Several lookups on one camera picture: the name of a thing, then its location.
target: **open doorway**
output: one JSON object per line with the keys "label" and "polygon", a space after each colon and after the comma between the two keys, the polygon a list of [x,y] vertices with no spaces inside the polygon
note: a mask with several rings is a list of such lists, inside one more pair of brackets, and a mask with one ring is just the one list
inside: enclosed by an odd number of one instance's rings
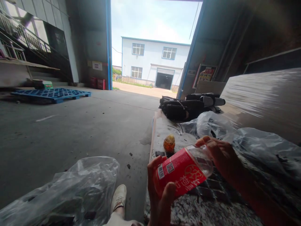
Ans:
{"label": "open doorway", "polygon": [[174,70],[158,68],[155,86],[163,89],[171,89],[174,73]]}

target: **pavement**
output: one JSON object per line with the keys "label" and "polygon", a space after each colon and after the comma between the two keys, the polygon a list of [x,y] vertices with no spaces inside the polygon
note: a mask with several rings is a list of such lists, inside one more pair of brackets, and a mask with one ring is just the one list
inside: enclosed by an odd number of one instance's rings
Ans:
{"label": "pavement", "polygon": [[156,88],[156,87],[147,88],[147,87],[129,85],[129,84],[124,84],[124,83],[119,83],[119,82],[113,82],[113,87],[117,87],[120,90],[131,92],[131,93],[143,94],[143,95],[159,97],[159,98],[161,98],[162,96],[169,96],[172,98],[177,97],[177,94],[173,93],[171,90],[161,89],[161,88]]}
{"label": "pavement", "polygon": [[151,122],[159,98],[77,89],[91,91],[92,96],[47,105],[0,100],[0,209],[50,182],[55,173],[88,153],[119,162],[116,187],[125,184],[128,192],[125,219],[143,222]]}

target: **white line on floor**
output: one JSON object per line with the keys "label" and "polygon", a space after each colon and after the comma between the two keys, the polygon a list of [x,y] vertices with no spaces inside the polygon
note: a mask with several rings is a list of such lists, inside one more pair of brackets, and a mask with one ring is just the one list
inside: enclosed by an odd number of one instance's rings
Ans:
{"label": "white line on floor", "polygon": [[52,118],[53,116],[56,116],[56,115],[52,115],[52,116],[48,116],[48,117],[45,117],[45,118],[42,118],[42,119],[38,119],[36,122],[44,121],[46,119]]}

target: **garage door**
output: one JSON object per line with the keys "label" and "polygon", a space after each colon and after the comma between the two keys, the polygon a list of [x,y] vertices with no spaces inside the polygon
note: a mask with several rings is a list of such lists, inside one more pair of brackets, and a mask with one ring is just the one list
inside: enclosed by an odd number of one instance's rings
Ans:
{"label": "garage door", "polygon": [[174,70],[167,70],[167,69],[163,69],[163,68],[158,68],[157,72],[163,73],[163,74],[169,74],[169,75],[174,75],[174,73],[175,73]]}

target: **white building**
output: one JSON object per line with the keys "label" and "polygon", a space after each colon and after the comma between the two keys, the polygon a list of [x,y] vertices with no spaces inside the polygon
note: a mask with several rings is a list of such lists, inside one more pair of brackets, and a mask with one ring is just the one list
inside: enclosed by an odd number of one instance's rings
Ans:
{"label": "white building", "polygon": [[122,76],[177,91],[190,44],[122,37]]}

